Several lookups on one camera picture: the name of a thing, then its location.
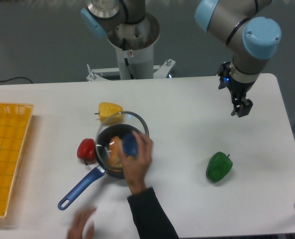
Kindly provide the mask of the person left hand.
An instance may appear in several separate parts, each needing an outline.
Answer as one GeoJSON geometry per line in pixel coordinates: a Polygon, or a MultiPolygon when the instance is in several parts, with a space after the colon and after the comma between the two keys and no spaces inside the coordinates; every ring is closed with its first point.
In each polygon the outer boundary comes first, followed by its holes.
{"type": "Polygon", "coordinates": [[[67,239],[82,239],[84,227],[90,216],[96,212],[97,208],[89,208],[79,211],[73,220],[71,227],[67,232],[67,239]]]}

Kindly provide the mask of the person right hand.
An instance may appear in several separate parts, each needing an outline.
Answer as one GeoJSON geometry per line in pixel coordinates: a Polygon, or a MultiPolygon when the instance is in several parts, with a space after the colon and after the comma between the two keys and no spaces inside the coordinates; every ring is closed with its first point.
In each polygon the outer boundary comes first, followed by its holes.
{"type": "Polygon", "coordinates": [[[147,189],[145,176],[152,163],[153,141],[145,134],[136,131],[132,131],[132,134],[138,146],[136,159],[128,160],[122,148],[119,149],[118,156],[130,192],[132,195],[137,195],[147,189]]]}

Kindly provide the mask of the dark sleeved right forearm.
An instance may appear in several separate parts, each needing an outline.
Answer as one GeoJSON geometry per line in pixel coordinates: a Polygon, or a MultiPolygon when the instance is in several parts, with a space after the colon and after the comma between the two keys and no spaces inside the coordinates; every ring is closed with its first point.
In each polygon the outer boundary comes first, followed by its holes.
{"type": "Polygon", "coordinates": [[[179,238],[152,187],[127,197],[127,201],[141,239],[179,238]]]}

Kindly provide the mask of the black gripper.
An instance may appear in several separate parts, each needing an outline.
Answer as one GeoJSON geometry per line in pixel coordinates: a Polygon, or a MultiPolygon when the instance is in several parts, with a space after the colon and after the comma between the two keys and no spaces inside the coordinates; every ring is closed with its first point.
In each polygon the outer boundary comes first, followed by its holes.
{"type": "Polygon", "coordinates": [[[251,89],[259,74],[245,74],[239,71],[232,62],[224,62],[218,72],[218,89],[228,88],[233,110],[231,116],[239,118],[247,116],[253,106],[253,102],[246,98],[247,92],[251,89]]]}

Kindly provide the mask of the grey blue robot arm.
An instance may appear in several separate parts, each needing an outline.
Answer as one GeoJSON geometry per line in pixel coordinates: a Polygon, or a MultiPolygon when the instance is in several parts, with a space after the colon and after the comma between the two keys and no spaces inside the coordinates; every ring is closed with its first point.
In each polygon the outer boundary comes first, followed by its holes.
{"type": "MultiPolygon", "coordinates": [[[[282,38],[274,20],[257,16],[269,4],[268,0],[202,0],[194,14],[200,28],[234,53],[217,73],[219,88],[227,88],[231,94],[234,116],[249,114],[253,103],[247,99],[247,92],[282,38]]],[[[90,0],[81,10],[81,17],[94,35],[107,38],[114,47],[121,79],[164,78],[170,72],[171,60],[154,69],[154,45],[160,25],[146,11],[145,1],[90,0]]]]}

